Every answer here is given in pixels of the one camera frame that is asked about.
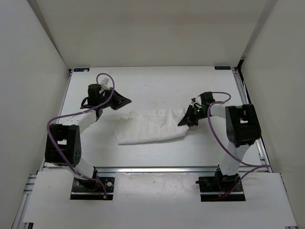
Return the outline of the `white skirt cloth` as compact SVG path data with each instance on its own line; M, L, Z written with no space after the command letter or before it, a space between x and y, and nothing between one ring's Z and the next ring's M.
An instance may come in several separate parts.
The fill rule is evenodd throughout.
M117 143L148 144L184 137L189 127L178 126L184 115L185 112L181 109L161 109L143 113L131 111L113 121Z

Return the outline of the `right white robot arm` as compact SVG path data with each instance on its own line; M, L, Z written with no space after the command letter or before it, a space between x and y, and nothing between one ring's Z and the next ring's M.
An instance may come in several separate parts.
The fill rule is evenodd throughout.
M214 186L221 191L231 185L231 176L238 174L241 164L247 167L254 167L243 162L246 151L261 138L261 128L253 104L228 105L231 95L226 92L205 92L199 95L201 103L198 104L193 98L188 106L184 117L178 126L197 126L199 120L207 119L212 134L218 144L226 152L218 166L221 172L214 178ZM225 146L212 124L212 117L219 117L225 120L226 136L228 146Z

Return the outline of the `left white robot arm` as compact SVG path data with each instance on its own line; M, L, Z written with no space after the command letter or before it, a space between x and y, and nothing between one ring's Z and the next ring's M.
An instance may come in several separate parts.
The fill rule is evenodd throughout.
M83 112L72 116L65 115L60 120L63 123L51 124L49 130L45 161L71 171L78 179L83 179L83 185L89 191L95 191L100 185L100 179L94 166L82 158L81 133L97 122L103 109L118 110L132 101L113 88L103 83L88 86L88 96L81 102Z

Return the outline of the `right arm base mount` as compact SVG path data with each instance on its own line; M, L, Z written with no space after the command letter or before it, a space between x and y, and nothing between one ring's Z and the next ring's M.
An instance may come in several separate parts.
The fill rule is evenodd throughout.
M241 202L246 201L240 176L223 175L216 171L213 177L198 177L201 202Z

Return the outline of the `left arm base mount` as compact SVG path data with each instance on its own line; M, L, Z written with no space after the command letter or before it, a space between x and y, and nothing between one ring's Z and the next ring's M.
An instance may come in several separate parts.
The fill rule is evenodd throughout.
M73 179L71 200L113 200L115 177L99 177L104 184L107 195L99 182L83 179Z

